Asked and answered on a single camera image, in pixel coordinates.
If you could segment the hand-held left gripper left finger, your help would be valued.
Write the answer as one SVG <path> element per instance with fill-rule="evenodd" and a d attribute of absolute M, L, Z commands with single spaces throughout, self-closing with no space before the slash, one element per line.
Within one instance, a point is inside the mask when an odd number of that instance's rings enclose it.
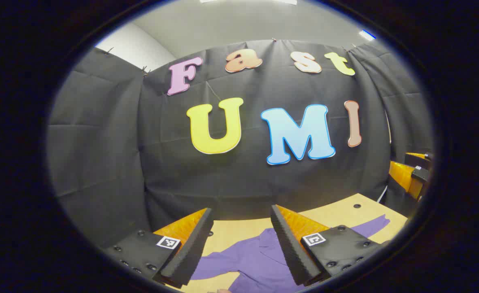
<path fill-rule="evenodd" d="M 155 232 L 136 230 L 104 250 L 142 280 L 182 287 L 195 272 L 213 226 L 213 211 L 203 208 Z"/>

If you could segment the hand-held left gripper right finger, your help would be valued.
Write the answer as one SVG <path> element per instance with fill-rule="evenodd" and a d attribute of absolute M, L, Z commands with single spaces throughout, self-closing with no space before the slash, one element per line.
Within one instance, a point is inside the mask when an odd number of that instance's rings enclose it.
<path fill-rule="evenodd" d="M 297 285 L 342 274 L 384 246 L 346 225 L 327 227 L 279 205 L 271 206 L 270 219 Z"/>

